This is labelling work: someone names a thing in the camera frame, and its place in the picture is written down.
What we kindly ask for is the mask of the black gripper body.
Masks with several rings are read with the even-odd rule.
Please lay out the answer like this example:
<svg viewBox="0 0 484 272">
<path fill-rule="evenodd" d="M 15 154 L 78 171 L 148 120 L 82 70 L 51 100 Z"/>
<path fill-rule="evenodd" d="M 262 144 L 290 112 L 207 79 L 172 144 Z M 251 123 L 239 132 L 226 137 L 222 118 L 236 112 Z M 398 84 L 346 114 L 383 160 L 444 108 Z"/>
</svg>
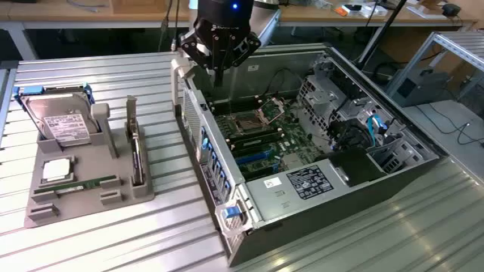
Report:
<svg viewBox="0 0 484 272">
<path fill-rule="evenodd" d="M 251 33 L 254 1 L 199 1 L 195 34 L 211 54 L 234 49 Z"/>
</svg>

